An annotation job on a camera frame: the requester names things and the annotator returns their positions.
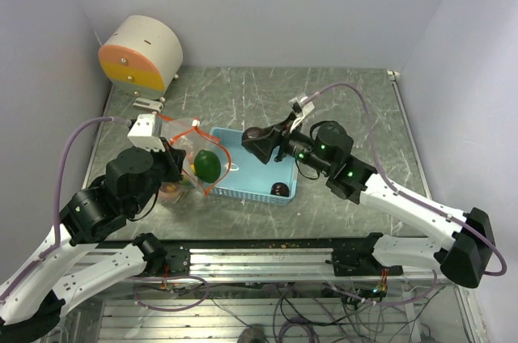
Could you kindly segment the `clear orange zip bag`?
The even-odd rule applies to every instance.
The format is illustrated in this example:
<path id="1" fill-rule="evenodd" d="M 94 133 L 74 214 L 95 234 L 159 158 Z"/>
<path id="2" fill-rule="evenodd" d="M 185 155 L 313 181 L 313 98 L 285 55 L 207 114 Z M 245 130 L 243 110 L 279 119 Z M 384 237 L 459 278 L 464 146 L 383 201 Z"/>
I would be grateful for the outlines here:
<path id="1" fill-rule="evenodd" d="M 164 182 L 159 186 L 159 201 L 167 204 L 177 203 L 189 190 L 190 185 Z"/>

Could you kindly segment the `spare clear plastic bag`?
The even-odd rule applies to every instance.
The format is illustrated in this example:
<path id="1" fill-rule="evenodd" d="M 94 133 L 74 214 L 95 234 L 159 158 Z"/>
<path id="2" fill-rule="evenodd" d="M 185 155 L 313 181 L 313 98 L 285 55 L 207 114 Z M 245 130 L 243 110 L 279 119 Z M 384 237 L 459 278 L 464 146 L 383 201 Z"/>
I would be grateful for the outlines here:
<path id="1" fill-rule="evenodd" d="M 221 139 L 203 130 L 197 118 L 160 117 L 162 136 L 173 149 L 185 152 L 181 166 L 184 181 L 180 184 L 196 189 L 205 197 L 215 192 L 232 165 L 230 152 Z"/>

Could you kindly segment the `green lime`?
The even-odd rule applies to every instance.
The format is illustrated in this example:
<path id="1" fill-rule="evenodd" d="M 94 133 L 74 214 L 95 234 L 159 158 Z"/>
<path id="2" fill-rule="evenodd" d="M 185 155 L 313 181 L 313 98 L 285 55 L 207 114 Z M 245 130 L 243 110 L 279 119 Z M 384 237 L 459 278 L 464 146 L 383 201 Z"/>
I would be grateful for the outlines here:
<path id="1" fill-rule="evenodd" d="M 195 175 L 207 184 L 218 180 L 221 174 L 219 157 L 210 150 L 200 150 L 193 161 Z"/>

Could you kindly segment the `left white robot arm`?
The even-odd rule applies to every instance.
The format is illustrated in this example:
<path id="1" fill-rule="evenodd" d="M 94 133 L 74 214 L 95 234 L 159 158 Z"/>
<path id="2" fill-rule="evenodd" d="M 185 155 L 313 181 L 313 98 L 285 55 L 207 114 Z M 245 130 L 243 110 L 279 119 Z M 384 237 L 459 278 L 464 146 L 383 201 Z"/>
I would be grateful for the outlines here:
<path id="1" fill-rule="evenodd" d="M 82 301 L 139 275 L 159 274 L 167 252 L 151 233 L 140 234 L 121 251 L 79 273 L 69 269 L 113 232 L 140 214 L 164 182 L 182 179 L 186 153 L 135 146 L 108 162 L 104 175 L 77 192 L 20 273 L 4 284 L 1 340 L 33 342 L 52 331 Z"/>

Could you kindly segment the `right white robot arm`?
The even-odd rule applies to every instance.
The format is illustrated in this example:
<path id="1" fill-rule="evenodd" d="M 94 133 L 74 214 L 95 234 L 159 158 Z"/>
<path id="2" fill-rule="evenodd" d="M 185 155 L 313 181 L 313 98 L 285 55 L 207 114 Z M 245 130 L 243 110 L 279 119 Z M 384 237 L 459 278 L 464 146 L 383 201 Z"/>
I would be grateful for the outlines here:
<path id="1" fill-rule="evenodd" d="M 425 235 L 406 240 L 382 235 L 356 256 L 363 273 L 372 275 L 394 265 L 420 267 L 439 270 L 451 282 L 471 289 L 487 274 L 495 254 L 489 215 L 479 208 L 465 212 L 441 205 L 391 181 L 352 155 L 354 140 L 336 121 L 316 123 L 305 135 L 290 114 L 276 125 L 246 129 L 241 143 L 264 164 L 291 156 L 323 175 L 335 196 L 390 214 Z"/>

